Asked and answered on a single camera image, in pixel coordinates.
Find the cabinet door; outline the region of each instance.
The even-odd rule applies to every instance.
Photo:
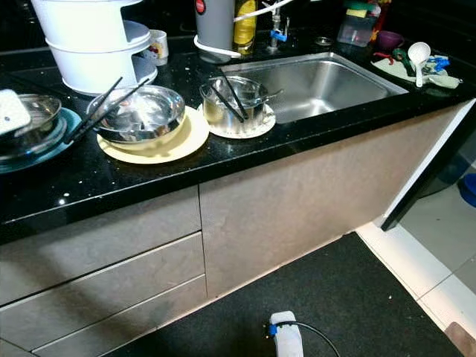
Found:
[[[0,356],[1,357],[35,357],[29,352],[9,344],[5,340],[0,339]]]
[[[0,337],[32,350],[204,273],[198,232],[0,309]]]
[[[205,275],[151,297],[94,325],[53,341],[33,353],[40,357],[96,357],[157,326],[161,327],[205,302]]]
[[[200,185],[209,298],[380,216],[452,109]]]
[[[0,305],[199,230],[194,186],[3,245]]]

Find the plate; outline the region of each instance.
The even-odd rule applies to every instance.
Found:
[[[210,127],[203,115],[189,106],[185,107],[185,119],[180,132],[169,142],[154,149],[127,151],[114,147],[100,135],[99,147],[107,155],[130,164],[163,164],[179,160],[198,150],[207,140]]]
[[[196,109],[199,111],[200,115],[203,116],[203,105],[200,104]],[[266,134],[268,131],[273,129],[273,126],[276,124],[276,115],[274,115],[273,109],[268,104],[265,104],[264,112],[266,115],[266,121],[263,121],[263,125],[257,126],[253,131],[249,132],[224,132],[221,129],[214,128],[210,125],[210,132],[212,134],[221,136],[228,139],[251,139]]]
[[[60,118],[66,120],[67,129],[65,132],[65,136],[69,135],[73,129],[81,122],[80,116],[67,108],[61,108],[59,111]],[[64,144],[61,143],[60,145],[54,147],[52,150],[44,152],[39,155],[32,154],[31,156],[24,156],[17,160],[9,161],[5,164],[0,164],[0,174],[2,173],[12,173],[15,171],[23,170],[28,167],[35,166],[37,164],[41,164],[55,156],[59,155],[61,152],[65,151],[71,146],[72,143]]]

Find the white floor tile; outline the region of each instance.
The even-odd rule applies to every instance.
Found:
[[[456,270],[454,275],[468,286],[471,291],[476,293],[476,255]]]
[[[456,185],[419,199],[400,224],[451,271],[476,254],[476,208]]]
[[[422,297],[451,272],[403,227],[383,232],[373,223],[357,233],[415,299]]]
[[[423,309],[423,311],[430,317],[430,319],[443,331],[445,332],[446,326],[445,324],[434,314],[433,311],[430,310],[428,306],[426,306],[421,300],[416,301],[419,304],[419,307]]]
[[[437,316],[444,328],[456,321],[471,336],[476,337],[476,295],[454,275],[420,301]]]

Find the blue clip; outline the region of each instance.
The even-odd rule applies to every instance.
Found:
[[[276,30],[271,30],[271,37],[277,39],[278,41],[285,42],[288,39],[288,35],[283,35],[281,32]]]
[[[273,337],[277,334],[277,326],[276,325],[269,325],[269,335]]]
[[[435,58],[430,58],[428,62],[434,62],[436,65],[434,66],[434,70],[436,72],[442,71],[445,69],[445,67],[449,66],[449,61],[446,58],[441,58],[441,57],[435,57]]]

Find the electric cord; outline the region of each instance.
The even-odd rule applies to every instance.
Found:
[[[308,330],[310,331],[313,331],[314,333],[318,334],[320,337],[322,337],[322,339],[325,340],[325,342],[327,342],[328,345],[331,346],[332,350],[334,351],[335,355],[337,357],[341,357],[341,354],[339,353],[339,351],[337,350],[337,348],[334,346],[334,344],[332,343],[331,340],[328,339],[327,336],[325,336],[325,334],[323,334],[321,331],[319,331],[318,329],[316,329],[315,327],[312,327],[311,325],[308,325],[308,324],[305,324],[304,322],[299,322],[299,321],[282,321],[282,322],[278,322],[276,324],[272,324],[272,325],[269,325],[269,335],[272,337],[274,335],[276,335],[277,333],[277,328],[278,327],[281,327],[281,326],[284,326],[284,325],[296,325],[296,326],[301,326],[301,327],[305,327],[307,328]]]

